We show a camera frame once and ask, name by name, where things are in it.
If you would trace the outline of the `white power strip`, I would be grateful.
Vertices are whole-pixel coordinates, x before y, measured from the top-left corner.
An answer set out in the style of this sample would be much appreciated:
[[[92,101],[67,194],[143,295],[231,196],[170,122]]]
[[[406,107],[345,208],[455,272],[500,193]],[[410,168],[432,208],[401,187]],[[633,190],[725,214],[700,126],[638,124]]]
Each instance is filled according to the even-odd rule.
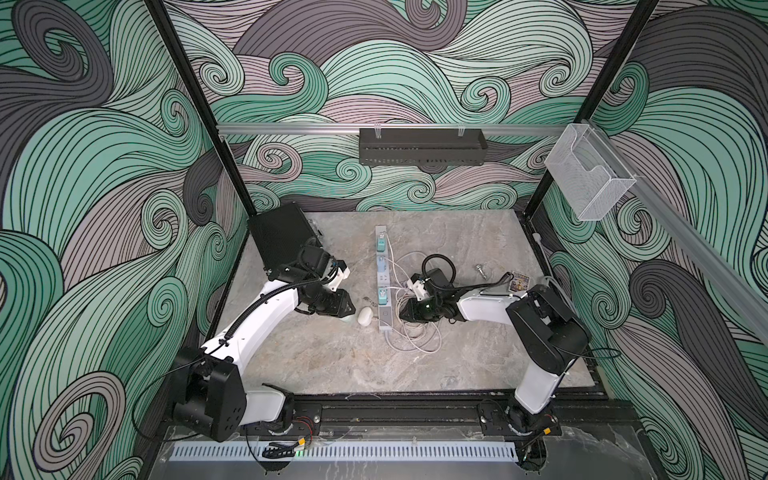
[[[390,269],[391,255],[387,229],[383,225],[375,227],[376,241],[379,236],[384,236],[386,238],[386,249],[384,252],[378,252],[375,245],[377,303],[379,288],[389,289],[389,303],[387,305],[378,304],[378,328],[381,332],[388,333],[393,330],[392,283]]]

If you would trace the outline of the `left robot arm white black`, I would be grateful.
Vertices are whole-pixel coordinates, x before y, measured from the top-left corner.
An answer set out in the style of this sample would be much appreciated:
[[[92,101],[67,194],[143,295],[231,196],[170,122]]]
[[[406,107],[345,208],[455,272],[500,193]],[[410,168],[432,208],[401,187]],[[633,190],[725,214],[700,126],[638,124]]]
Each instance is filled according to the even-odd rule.
[[[172,420],[223,442],[252,424],[290,427],[293,394],[276,386],[248,390],[243,375],[257,350],[290,313],[345,319],[356,313],[340,284],[350,275],[316,238],[271,270],[255,300],[202,346],[181,349],[169,371]]]

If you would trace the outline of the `white earbud case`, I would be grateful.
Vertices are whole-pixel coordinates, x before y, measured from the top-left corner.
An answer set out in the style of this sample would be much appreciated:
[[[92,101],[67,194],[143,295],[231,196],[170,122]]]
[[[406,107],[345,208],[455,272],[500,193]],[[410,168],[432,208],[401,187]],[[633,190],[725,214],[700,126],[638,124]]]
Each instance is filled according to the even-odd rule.
[[[360,326],[367,327],[373,321],[374,313],[371,307],[363,307],[357,314],[356,321]]]

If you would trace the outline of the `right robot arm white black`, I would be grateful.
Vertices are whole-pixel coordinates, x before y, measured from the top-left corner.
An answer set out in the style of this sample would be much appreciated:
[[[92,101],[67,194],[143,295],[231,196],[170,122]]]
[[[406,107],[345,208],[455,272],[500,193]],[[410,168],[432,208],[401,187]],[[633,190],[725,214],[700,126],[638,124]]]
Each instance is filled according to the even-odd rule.
[[[591,334],[575,311],[546,284],[515,290],[513,275],[495,282],[466,286],[454,284],[439,268],[429,270],[433,259],[448,261],[442,254],[427,256],[421,271],[410,278],[412,296],[396,312],[408,323],[491,322],[511,326],[525,349],[528,365],[514,397],[505,410],[511,432],[529,437],[555,424],[547,411],[555,391],[577,361],[585,355]]]

